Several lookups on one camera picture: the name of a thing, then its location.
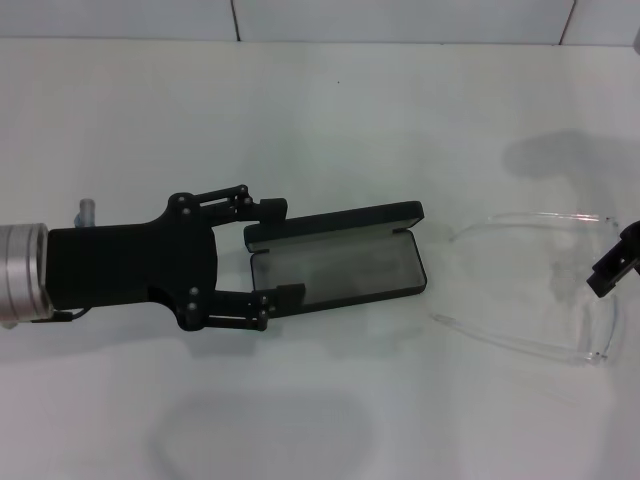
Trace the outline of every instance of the open case lid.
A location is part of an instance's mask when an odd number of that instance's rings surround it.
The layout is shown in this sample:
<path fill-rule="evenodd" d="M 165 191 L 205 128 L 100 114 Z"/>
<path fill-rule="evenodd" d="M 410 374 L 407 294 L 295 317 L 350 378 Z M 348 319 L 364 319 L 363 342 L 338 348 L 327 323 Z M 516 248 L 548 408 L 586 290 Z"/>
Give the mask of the open case lid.
<path fill-rule="evenodd" d="M 306 295 L 282 317 L 415 295 L 427 277 L 412 232 L 420 202 L 403 202 L 246 227 L 254 288 L 304 283 Z"/>

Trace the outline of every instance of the white surface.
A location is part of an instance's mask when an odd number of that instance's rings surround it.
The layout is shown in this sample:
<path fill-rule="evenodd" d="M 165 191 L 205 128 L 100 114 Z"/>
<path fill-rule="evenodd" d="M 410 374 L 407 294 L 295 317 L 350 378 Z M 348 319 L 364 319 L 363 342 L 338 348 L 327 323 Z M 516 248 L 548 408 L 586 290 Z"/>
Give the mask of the white surface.
<path fill-rule="evenodd" d="M 638 0 L 577 0 L 564 45 L 631 45 L 640 28 Z"/>
<path fill-rule="evenodd" d="M 229 0 L 0 0 L 0 36 L 236 40 Z"/>
<path fill-rule="evenodd" d="M 246 41 L 557 44 L 572 0 L 235 0 Z"/>
<path fill-rule="evenodd" d="M 70 226 L 85 196 L 142 222 L 240 182 L 291 216 L 415 199 L 429 269 L 437 223 L 640 218 L 628 48 L 1 40 L 0 64 L 3 223 Z M 241 228 L 221 288 L 250 287 Z M 637 300 L 618 358 L 576 368 L 434 323 L 429 292 L 264 334 L 155 305 L 3 332 L 0 477 L 638 478 Z"/>

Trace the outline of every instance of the white wall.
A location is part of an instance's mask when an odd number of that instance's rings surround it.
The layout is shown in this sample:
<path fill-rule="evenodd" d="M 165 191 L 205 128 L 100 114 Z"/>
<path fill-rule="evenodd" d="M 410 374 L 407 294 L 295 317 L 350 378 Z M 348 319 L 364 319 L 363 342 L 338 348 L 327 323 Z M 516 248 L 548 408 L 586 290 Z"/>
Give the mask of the white wall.
<path fill-rule="evenodd" d="M 640 28 L 640 0 L 577 0 L 564 45 L 631 45 Z"/>
<path fill-rule="evenodd" d="M 557 44 L 572 0 L 236 0 L 248 41 Z"/>
<path fill-rule="evenodd" d="M 229 0 L 0 0 L 0 36 L 236 40 Z"/>

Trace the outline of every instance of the silver metal cylinder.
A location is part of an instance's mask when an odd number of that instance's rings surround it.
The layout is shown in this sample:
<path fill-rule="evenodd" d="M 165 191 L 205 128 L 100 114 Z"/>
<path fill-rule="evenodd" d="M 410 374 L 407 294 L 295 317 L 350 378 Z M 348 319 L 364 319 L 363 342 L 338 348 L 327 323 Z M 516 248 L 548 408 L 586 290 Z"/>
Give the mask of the silver metal cylinder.
<path fill-rule="evenodd" d="M 47 227 L 0 226 L 0 322 L 5 325 L 50 318 L 45 291 Z"/>

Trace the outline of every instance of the black bracket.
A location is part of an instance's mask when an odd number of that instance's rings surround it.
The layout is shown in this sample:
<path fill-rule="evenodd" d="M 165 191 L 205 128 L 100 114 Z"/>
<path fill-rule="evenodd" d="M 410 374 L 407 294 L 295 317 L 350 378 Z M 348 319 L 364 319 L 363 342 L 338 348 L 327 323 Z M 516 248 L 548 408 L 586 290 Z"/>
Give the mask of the black bracket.
<path fill-rule="evenodd" d="M 216 290 L 212 227 L 236 221 L 284 221 L 284 199 L 255 203 L 246 185 L 202 195 L 172 195 L 165 212 L 139 225 L 49 232 L 46 290 L 56 310 L 156 302 L 184 330 L 264 330 L 273 314 L 297 308 L 304 285 Z"/>
<path fill-rule="evenodd" d="M 620 233 L 620 241 L 593 266 L 594 273 L 587 283 L 602 298 L 631 269 L 640 274 L 640 222 L 632 223 Z"/>

